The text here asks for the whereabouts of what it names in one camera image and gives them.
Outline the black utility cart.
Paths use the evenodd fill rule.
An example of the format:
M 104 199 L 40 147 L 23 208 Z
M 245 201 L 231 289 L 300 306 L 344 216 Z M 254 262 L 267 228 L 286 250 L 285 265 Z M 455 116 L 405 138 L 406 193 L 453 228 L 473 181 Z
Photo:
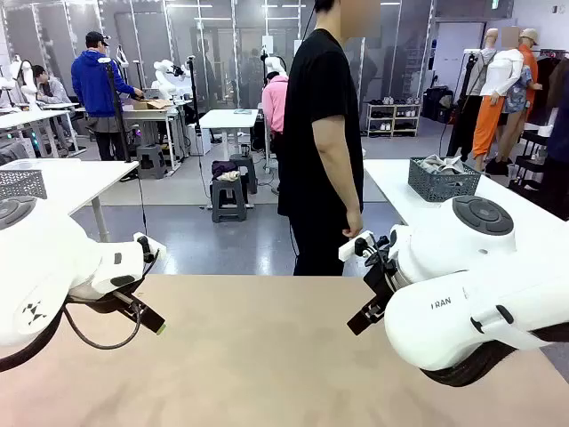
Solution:
M 537 130 L 523 131 L 523 153 L 508 188 L 563 221 L 569 221 L 569 163 L 549 160 L 548 139 Z

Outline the mannequin with orange shirt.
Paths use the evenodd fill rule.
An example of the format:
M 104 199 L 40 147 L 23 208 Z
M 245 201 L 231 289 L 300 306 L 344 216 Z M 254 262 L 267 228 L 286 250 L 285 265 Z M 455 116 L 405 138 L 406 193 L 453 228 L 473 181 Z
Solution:
M 529 101 L 525 120 L 527 120 L 533 110 L 535 95 L 542 90 L 542 85 L 537 82 L 539 76 L 537 60 L 533 55 L 532 48 L 539 42 L 539 34 L 535 28 L 526 28 L 519 35 L 518 50 L 524 56 L 524 64 L 529 67 L 533 79 L 533 87 L 529 88 L 526 93 L 526 99 Z

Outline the person in pink hoodie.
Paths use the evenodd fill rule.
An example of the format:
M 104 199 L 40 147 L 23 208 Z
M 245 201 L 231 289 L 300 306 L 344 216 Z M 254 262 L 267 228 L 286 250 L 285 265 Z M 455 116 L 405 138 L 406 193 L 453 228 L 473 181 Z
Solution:
M 284 143 L 285 101 L 288 76 L 276 71 L 268 74 L 268 82 L 262 91 L 261 103 L 270 133 L 273 152 L 281 164 Z

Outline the clothes rack with dark garments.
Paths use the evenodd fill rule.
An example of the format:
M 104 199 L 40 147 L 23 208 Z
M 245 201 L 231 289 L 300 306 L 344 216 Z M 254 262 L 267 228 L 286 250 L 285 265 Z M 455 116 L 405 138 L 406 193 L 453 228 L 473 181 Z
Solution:
M 547 125 L 553 108 L 561 102 L 565 78 L 569 73 L 569 52 L 542 49 L 537 58 L 538 79 L 542 89 L 537 91 L 529 122 L 533 125 Z

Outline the person's right hand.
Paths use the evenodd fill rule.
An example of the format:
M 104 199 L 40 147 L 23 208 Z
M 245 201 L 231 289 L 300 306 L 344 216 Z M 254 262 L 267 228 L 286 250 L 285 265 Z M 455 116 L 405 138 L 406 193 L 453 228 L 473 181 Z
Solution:
M 361 212 L 358 208 L 349 209 L 346 213 L 347 228 L 342 231 L 342 234 L 347 238 L 355 238 L 360 234 L 363 228 L 363 219 Z

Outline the person's right forearm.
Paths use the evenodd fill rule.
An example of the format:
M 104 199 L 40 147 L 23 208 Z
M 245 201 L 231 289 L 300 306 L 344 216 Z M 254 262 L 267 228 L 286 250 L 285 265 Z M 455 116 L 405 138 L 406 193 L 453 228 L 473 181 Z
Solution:
M 345 141 L 319 142 L 317 151 L 325 173 L 349 213 L 359 210 L 349 151 Z

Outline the mannequin with black trousers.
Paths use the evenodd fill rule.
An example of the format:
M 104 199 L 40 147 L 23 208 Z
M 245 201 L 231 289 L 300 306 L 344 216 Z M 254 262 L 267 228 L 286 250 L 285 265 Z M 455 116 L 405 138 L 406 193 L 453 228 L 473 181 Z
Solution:
M 472 150 L 478 113 L 483 100 L 481 90 L 485 84 L 488 65 L 497 53 L 495 44 L 498 35 L 497 28 L 487 29 L 484 48 L 469 54 L 455 110 L 453 132 L 446 151 L 448 157 L 455 157 L 460 153 L 461 160 L 465 162 Z

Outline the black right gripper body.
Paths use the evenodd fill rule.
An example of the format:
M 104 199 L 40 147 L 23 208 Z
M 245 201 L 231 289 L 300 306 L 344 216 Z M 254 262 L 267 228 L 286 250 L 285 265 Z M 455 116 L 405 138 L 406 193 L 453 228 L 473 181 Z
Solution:
M 369 308 L 385 308 L 395 293 L 396 285 L 393 281 L 397 272 L 393 261 L 368 260 L 365 266 L 369 268 L 364 276 L 364 282 L 374 292 L 374 297 L 366 304 Z

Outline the seated person in grey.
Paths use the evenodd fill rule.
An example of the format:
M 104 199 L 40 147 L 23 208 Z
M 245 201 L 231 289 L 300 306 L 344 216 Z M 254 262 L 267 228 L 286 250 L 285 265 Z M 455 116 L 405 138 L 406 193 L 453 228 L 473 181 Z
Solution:
M 33 76 L 36 81 L 36 98 L 46 104 L 70 103 L 64 85 L 56 77 L 50 77 L 40 65 L 32 66 Z

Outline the white shoe rack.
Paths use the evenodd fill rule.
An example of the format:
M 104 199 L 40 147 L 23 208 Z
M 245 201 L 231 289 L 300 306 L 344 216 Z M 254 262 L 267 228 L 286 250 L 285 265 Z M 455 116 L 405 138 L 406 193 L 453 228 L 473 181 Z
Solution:
M 413 136 L 419 131 L 420 104 L 365 105 L 365 133 L 368 137 Z

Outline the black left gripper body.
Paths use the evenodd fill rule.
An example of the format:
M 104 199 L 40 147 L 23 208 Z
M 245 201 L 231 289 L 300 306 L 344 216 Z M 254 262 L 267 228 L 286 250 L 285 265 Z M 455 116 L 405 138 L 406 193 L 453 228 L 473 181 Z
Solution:
M 117 311 L 127 318 L 136 318 L 137 314 L 143 315 L 146 310 L 146 304 L 134 295 L 143 282 L 144 278 L 140 278 L 130 284 L 118 287 L 98 300 L 86 300 L 76 296 L 67 296 L 66 303 L 86 305 L 99 314 L 109 314 Z

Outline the dark purple garment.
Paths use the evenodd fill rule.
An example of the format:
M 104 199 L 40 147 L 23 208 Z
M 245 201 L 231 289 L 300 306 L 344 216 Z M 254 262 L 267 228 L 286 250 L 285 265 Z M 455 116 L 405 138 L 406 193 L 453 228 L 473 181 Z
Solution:
M 218 161 L 212 162 L 211 173 L 213 179 L 218 179 L 224 173 L 230 173 L 238 170 L 238 166 L 232 161 Z

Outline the mannequin with orange trousers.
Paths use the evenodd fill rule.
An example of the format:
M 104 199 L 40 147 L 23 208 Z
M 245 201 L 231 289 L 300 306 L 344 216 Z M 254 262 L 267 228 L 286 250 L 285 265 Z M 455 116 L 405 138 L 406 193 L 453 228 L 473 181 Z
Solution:
M 477 124 L 472 142 L 475 170 L 483 170 L 484 158 L 492 145 L 509 88 L 520 78 L 523 54 L 515 47 L 496 52 L 486 68 L 485 84 L 480 96 Z

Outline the white side table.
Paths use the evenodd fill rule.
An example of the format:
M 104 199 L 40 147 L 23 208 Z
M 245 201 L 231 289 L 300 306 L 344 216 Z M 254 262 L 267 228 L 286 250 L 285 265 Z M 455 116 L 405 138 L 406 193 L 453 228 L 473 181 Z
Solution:
M 39 170 L 47 199 L 61 205 L 69 214 L 91 204 L 100 241 L 109 241 L 100 195 L 121 178 L 137 169 L 139 163 L 84 161 L 79 158 L 27 158 L 0 166 L 0 171 Z
M 364 167 L 402 222 L 414 225 L 438 207 L 408 184 L 407 159 L 367 159 Z M 539 266 L 559 268 L 569 275 L 569 222 L 485 176 L 480 178 L 476 194 L 497 203 L 512 216 L 517 248 L 531 252 Z

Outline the white background desk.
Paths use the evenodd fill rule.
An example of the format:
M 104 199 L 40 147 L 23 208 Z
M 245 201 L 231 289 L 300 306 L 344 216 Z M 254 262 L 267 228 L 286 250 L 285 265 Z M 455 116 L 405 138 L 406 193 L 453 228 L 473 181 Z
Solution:
M 37 149 L 42 158 L 74 157 L 84 152 L 77 145 L 76 136 L 72 133 L 71 140 L 74 152 L 70 152 L 63 130 L 58 127 L 58 117 L 64 117 L 69 126 L 72 126 L 69 111 L 62 110 L 29 110 L 11 112 L 0 116 L 0 136 L 17 133 L 18 139 L 24 141 L 23 132 L 31 130 L 36 137 Z
M 223 159 L 229 160 L 234 150 L 229 147 L 228 133 L 233 130 L 238 141 L 238 131 L 254 127 L 258 112 L 257 109 L 211 109 L 199 120 L 199 124 L 204 129 L 221 132 Z
M 124 105 L 124 123 L 130 153 L 139 146 L 158 144 L 164 154 L 166 176 L 172 176 L 188 157 L 191 141 L 187 139 L 185 112 L 182 105 L 169 109 L 134 110 Z

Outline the grey plastic lattice basket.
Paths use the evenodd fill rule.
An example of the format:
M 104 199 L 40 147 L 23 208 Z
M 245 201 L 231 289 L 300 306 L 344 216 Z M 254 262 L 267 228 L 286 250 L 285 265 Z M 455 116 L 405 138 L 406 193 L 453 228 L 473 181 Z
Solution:
M 444 202 L 458 196 L 473 196 L 481 174 L 465 165 L 465 173 L 455 175 L 430 174 L 419 167 L 425 157 L 409 159 L 408 185 L 425 201 Z
M 0 199 L 31 196 L 47 199 L 40 170 L 0 170 Z

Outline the grey plastic step stool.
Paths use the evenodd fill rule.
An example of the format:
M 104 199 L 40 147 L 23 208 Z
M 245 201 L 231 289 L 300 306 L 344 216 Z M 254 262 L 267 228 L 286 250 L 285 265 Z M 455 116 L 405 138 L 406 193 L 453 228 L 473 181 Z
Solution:
M 256 194 L 258 191 L 258 180 L 256 176 L 255 163 L 251 155 L 244 156 L 240 154 L 231 155 L 229 160 L 233 162 L 239 171 L 245 169 L 247 176 L 247 189 L 250 194 Z
M 241 179 L 236 181 L 213 180 L 211 184 L 212 221 L 245 221 L 247 218 Z
M 139 146 L 136 149 L 138 176 L 141 179 L 163 179 L 167 174 L 164 154 L 158 144 Z

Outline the person in blue hoodie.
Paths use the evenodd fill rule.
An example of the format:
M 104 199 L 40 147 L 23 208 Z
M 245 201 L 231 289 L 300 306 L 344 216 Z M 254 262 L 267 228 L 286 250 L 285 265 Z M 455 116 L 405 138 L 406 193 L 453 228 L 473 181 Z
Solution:
M 73 90 L 87 115 L 86 127 L 90 129 L 97 142 L 102 161 L 125 161 L 125 154 L 119 124 L 116 119 L 115 94 L 125 93 L 144 96 L 143 92 L 128 85 L 120 76 L 117 65 L 112 60 L 115 89 L 108 79 L 106 65 L 99 59 L 107 59 L 106 37 L 100 32 L 91 31 L 85 36 L 86 49 L 75 58 L 71 66 Z

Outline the person in black t-shirt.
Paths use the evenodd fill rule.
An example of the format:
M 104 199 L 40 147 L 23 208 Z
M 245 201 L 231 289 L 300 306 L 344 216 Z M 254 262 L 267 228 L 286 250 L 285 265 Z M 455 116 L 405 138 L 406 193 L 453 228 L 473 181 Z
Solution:
M 297 247 L 296 276 L 343 273 L 338 250 L 351 238 L 347 209 L 330 183 L 319 142 L 345 141 L 363 212 L 364 152 L 357 90 L 344 45 L 361 37 L 381 0 L 315 0 L 316 25 L 293 58 L 284 110 L 278 212 L 288 218 Z

